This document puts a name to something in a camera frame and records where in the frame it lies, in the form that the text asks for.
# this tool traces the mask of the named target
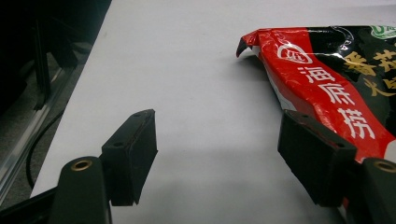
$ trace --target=brass insert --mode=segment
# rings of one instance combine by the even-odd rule
[[[83,161],[76,161],[72,165],[72,171],[83,171],[88,169],[92,165],[92,161],[83,160]]]
[[[376,166],[376,168],[385,171],[385,172],[389,172],[389,173],[396,173],[396,166],[393,163],[390,162],[386,162],[386,161],[376,161],[374,163],[374,166]]]

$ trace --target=logo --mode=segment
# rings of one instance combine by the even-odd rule
[[[396,36],[396,27],[392,26],[371,26],[371,35],[378,39],[388,39]]]
[[[282,45],[277,50],[277,57],[295,63],[312,63],[312,59],[297,45]]]

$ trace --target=red snack bag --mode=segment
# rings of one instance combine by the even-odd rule
[[[356,161],[396,161],[396,29],[333,26],[244,35],[284,109],[308,114],[358,149]]]

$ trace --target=green logo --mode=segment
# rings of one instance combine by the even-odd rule
[[[396,36],[396,27],[392,26],[371,26],[372,36],[378,39],[388,39]]]

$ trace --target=white table surface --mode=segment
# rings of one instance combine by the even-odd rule
[[[281,109],[242,35],[259,28],[396,26],[396,1],[113,0],[32,196],[153,108],[159,153],[140,204],[114,223],[341,223],[276,151]]]

